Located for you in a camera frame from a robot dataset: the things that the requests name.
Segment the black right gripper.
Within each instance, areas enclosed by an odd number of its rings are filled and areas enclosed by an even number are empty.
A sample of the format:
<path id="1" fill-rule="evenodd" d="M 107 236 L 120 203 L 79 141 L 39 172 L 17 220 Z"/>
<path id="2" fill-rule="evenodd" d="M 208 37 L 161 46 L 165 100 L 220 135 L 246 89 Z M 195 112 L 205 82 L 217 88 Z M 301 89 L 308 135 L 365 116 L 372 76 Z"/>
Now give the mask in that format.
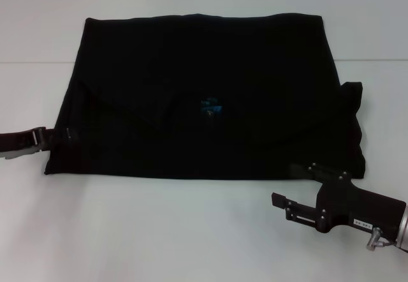
<path id="1" fill-rule="evenodd" d="M 283 209 L 286 219 L 299 224 L 316 224 L 316 230 L 327 233 L 347 225 L 371 232 L 378 227 L 383 234 L 397 234 L 406 203 L 356 187 L 342 172 L 317 163 L 290 164 L 292 179 L 307 179 L 322 184 L 316 198 L 316 209 L 272 193 L 272 205 Z"/>

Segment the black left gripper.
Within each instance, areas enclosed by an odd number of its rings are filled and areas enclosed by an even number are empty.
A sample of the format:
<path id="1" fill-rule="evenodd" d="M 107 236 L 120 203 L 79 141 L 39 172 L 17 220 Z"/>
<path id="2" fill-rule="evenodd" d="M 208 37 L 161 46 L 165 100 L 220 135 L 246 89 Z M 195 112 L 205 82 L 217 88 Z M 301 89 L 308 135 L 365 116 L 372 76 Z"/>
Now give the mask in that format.
<path id="1" fill-rule="evenodd" d="M 39 127 L 28 131 L 1 134 L 0 151 L 1 153 L 13 152 L 30 147 L 33 151 L 51 151 L 59 146 L 71 146 L 76 141 L 77 133 L 70 128 Z"/>

